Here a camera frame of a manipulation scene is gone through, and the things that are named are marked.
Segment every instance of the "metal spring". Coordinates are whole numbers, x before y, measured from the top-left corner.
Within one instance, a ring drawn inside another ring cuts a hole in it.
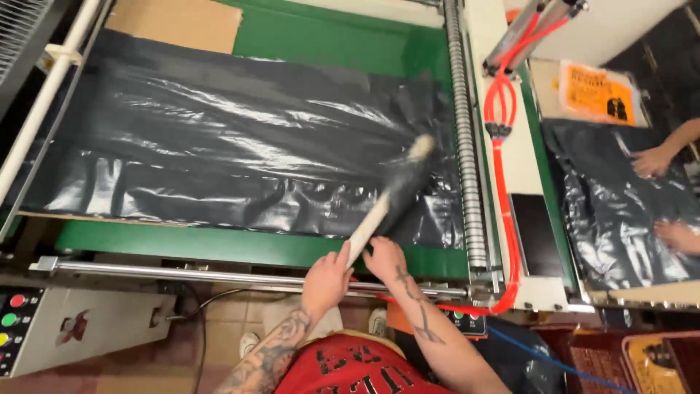
[[[0,0],[0,84],[53,0]]]
[[[457,152],[462,181],[464,236],[470,266],[487,267],[487,247],[484,237],[482,204],[477,177],[471,108],[469,106],[461,30],[455,0],[444,0],[444,19],[447,26],[449,68],[452,74],[454,112],[457,130]]]

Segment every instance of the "red button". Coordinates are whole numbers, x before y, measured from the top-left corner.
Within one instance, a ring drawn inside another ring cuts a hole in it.
[[[21,294],[17,294],[10,298],[10,306],[13,308],[19,308],[20,306],[27,303],[27,298]]]

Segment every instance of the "tattoo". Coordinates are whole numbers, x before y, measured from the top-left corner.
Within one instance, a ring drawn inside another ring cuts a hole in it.
[[[411,292],[411,288],[408,282],[409,278],[411,278],[411,276],[408,274],[407,271],[401,269],[400,266],[396,266],[396,278],[394,280],[403,283],[403,287],[406,289],[406,295],[408,295],[410,299],[415,300],[415,302],[418,303],[418,306],[421,307],[421,315],[423,316],[423,327],[418,327],[417,325],[412,324],[413,331],[417,336],[427,339],[430,342],[445,345],[445,341],[443,341],[442,338],[440,338],[436,333],[431,331],[428,327],[428,315],[426,314],[424,303],[430,303],[430,300],[428,300],[428,297],[426,297],[426,295],[423,294],[423,292],[420,289],[418,289],[417,291],[418,294],[414,294],[413,292]]]
[[[246,355],[214,393],[273,393],[311,325],[311,316],[303,308],[290,313]]]

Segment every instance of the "green button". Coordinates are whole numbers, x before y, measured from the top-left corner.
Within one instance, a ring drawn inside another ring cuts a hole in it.
[[[7,315],[2,317],[2,320],[0,320],[0,324],[2,324],[3,327],[10,327],[11,325],[17,324],[17,321],[19,321],[19,318],[16,314],[8,313]]]

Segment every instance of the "tattooed arm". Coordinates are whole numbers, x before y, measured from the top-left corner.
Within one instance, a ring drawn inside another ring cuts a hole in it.
[[[348,290],[353,269],[345,271],[350,243],[340,253],[318,259],[304,279],[299,309],[287,316],[241,362],[216,389],[215,394],[273,393],[289,369],[297,349],[328,309],[338,305]]]
[[[430,368],[449,390],[460,394],[508,394],[510,391],[474,346],[423,294],[406,271],[401,248],[373,238],[374,252],[363,253],[367,269],[381,279],[401,306]]]

